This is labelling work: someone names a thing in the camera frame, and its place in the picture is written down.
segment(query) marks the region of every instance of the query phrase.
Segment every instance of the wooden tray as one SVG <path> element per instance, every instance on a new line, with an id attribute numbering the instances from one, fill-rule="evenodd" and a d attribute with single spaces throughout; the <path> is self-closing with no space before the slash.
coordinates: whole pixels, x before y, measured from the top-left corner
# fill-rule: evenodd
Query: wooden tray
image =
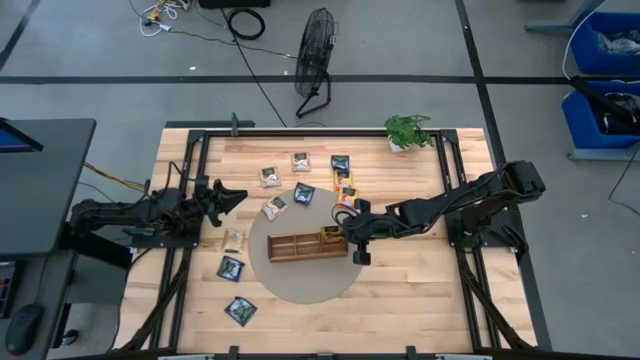
<path id="1" fill-rule="evenodd" d="M 323 243 L 320 233 L 268 237 L 269 261 L 273 263 L 343 257 L 349 254 L 345 240 Z"/>

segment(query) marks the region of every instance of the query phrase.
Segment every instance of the wooden table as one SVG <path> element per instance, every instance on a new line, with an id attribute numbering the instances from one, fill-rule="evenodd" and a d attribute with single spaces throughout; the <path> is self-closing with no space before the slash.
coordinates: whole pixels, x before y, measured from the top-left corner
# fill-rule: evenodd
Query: wooden table
<path id="1" fill-rule="evenodd" d="M 164 130 L 152 188 L 164 186 L 169 161 L 181 165 L 188 132 Z M 458 129 L 458 135 L 469 180 L 491 171 L 483 130 Z M 310 173 L 291 171 L 291 153 L 296 151 L 311 153 Z M 213 228 L 208 221 L 203 222 L 201 243 L 191 261 L 179 352 L 226 353 L 231 345 L 239 345 L 242 353 L 403 353 L 407 345 L 415 345 L 423 353 L 472 350 L 456 256 L 442 219 L 427 234 L 373 242 L 369 247 L 371 266 L 365 267 L 342 295 L 324 303 L 294 304 L 275 297 L 256 279 L 246 249 L 237 256 L 246 263 L 239 283 L 216 276 L 223 255 L 224 229 L 248 232 L 262 203 L 292 189 L 298 181 L 331 190 L 332 154 L 351 156 L 355 186 L 362 198 L 372 202 L 374 212 L 389 203 L 429 198 L 444 191 L 435 148 L 393 154 L 384 137 L 212 139 L 206 174 L 211 181 L 220 178 L 229 189 L 247 189 L 249 197 L 221 218 L 223 227 Z M 281 187 L 260 186 L 258 170 L 269 166 L 278 167 Z M 171 184 L 177 186 L 178 181 L 174 172 Z M 496 306 L 520 336 L 535 344 L 514 255 L 506 248 L 485 248 L 482 252 Z M 133 335 L 155 305 L 164 253 L 151 251 L 131 271 L 116 347 Z M 246 297 L 258 307 L 244 328 L 223 311 L 234 296 Z M 479 304 L 476 308 L 483 345 L 488 346 L 484 314 Z M 166 344 L 170 315 L 168 310 L 161 344 Z"/>

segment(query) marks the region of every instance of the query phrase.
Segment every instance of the potted plant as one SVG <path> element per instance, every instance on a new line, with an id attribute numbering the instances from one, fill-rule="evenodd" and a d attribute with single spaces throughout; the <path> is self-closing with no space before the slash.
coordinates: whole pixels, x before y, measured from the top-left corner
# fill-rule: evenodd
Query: potted plant
<path id="1" fill-rule="evenodd" d="M 389 146 L 393 152 L 406 151 L 412 145 L 425 147 L 427 144 L 433 147 L 433 139 L 425 134 L 420 125 L 431 118 L 427 115 L 412 115 L 390 117 L 384 126 L 389 136 Z"/>

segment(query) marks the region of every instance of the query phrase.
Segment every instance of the blue bin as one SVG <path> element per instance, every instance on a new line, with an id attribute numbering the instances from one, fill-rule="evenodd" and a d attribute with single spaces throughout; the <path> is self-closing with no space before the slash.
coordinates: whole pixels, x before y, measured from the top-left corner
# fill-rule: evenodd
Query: blue bin
<path id="1" fill-rule="evenodd" d="M 640 83 L 590 81 L 603 94 L 619 92 L 640 96 Z M 587 98 L 574 91 L 562 103 L 562 110 L 576 149 L 626 149 L 640 141 L 638 135 L 605 135 L 600 132 Z"/>
<path id="2" fill-rule="evenodd" d="M 610 54 L 600 48 L 597 32 L 603 34 L 640 30 L 640 14 L 595 13 L 576 31 L 571 49 L 578 68 L 585 74 L 640 75 L 640 56 Z"/>

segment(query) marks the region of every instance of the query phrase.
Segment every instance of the monitor screen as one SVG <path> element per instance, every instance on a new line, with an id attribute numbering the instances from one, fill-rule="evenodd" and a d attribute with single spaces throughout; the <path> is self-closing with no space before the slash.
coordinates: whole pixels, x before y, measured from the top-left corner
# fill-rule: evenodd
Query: monitor screen
<path id="1" fill-rule="evenodd" d="M 42 144 L 9 125 L 6 119 L 0 118 L 0 153 L 22 151 L 42 151 Z"/>
<path id="2" fill-rule="evenodd" d="M 31 146 L 20 141 L 17 137 L 0 129 L 0 152 L 1 151 L 31 151 Z"/>

